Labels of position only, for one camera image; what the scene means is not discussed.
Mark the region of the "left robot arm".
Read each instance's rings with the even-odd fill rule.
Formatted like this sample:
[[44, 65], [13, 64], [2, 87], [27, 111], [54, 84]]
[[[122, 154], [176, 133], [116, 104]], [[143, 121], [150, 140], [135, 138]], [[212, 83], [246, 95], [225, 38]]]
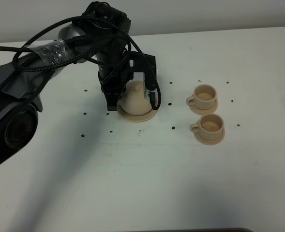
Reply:
[[67, 65], [97, 64], [105, 97], [121, 94], [130, 26], [124, 12], [95, 1], [81, 16], [56, 23], [60, 32], [51, 43], [32, 46], [30, 39], [21, 48], [0, 46], [15, 53], [12, 62], [0, 66], [0, 165], [31, 141], [43, 110], [40, 92]]

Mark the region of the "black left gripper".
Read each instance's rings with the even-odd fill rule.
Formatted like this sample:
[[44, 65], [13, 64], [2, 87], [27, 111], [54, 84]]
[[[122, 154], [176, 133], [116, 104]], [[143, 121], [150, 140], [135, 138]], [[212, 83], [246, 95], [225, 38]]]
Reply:
[[116, 111], [124, 84], [120, 72], [128, 61], [131, 43], [124, 36], [104, 36], [96, 41], [96, 58], [99, 65], [98, 78], [105, 95], [108, 111]]

